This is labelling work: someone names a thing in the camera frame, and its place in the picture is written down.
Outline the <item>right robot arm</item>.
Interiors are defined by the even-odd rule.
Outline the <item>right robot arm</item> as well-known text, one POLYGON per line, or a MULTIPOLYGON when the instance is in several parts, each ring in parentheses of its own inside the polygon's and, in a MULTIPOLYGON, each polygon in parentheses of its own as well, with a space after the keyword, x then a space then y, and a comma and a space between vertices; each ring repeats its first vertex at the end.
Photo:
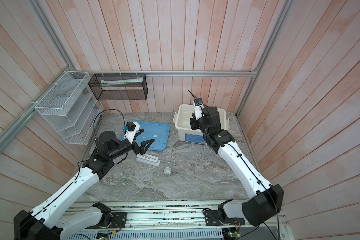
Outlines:
POLYGON ((283 203, 283 188, 271 184, 244 156, 234 137, 222 129, 218 109, 196 104, 190 124, 192 130, 203 133, 207 145, 230 166, 249 197, 246 202, 228 200, 220 204, 221 217, 246 219, 257 227, 277 216, 283 203))

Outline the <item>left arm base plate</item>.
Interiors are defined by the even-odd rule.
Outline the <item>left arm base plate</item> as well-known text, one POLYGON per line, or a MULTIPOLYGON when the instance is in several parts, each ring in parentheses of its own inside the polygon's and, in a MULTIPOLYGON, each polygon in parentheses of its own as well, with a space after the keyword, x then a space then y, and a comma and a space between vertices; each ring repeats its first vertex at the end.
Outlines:
POLYGON ((97 224, 87 227, 89 229, 124 229, 126 227, 127 212, 111 212, 112 217, 108 221, 108 225, 97 224))

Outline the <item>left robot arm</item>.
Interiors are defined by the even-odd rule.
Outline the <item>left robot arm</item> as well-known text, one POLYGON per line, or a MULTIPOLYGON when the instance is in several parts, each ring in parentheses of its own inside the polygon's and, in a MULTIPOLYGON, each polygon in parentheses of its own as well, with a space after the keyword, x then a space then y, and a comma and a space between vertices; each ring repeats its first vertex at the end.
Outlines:
POLYGON ((99 182, 117 163, 126 159, 130 151, 144 155, 154 140, 136 142, 144 132, 137 122, 124 127, 124 140, 120 141, 113 131, 105 131, 95 139, 93 154, 83 162, 78 172, 51 197, 31 211, 20 211, 14 217, 16 240, 64 240, 91 226, 108 228, 112 225, 111 209, 95 203, 86 211, 63 218, 66 210, 91 186, 99 182))

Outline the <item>blue plastic bin lid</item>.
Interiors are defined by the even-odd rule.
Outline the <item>blue plastic bin lid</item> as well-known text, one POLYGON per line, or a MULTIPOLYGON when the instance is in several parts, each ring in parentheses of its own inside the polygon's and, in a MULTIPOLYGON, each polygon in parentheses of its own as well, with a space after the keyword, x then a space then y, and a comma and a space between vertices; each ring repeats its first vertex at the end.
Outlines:
POLYGON ((166 149, 170 134, 170 125, 143 121, 137 121, 137 123, 140 125, 141 129, 145 130, 136 137, 138 145, 143 141, 154 139, 155 141, 149 147, 149 150, 164 151, 166 149))

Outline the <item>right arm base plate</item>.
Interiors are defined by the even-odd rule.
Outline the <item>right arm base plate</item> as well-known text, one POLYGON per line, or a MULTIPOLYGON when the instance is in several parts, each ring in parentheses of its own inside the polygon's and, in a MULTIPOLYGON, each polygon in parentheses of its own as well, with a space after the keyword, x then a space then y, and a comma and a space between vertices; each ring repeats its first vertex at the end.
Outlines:
POLYGON ((220 210, 205 208, 202 210, 207 226, 244 226, 245 219, 225 217, 220 210))

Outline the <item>small white ceramic crucible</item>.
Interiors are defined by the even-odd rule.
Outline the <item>small white ceramic crucible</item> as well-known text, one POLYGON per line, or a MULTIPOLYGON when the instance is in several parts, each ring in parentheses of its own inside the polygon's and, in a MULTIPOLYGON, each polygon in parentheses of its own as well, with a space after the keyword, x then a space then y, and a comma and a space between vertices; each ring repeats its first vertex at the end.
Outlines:
POLYGON ((172 169, 169 167, 164 168, 164 174, 170 175, 172 173, 172 169))

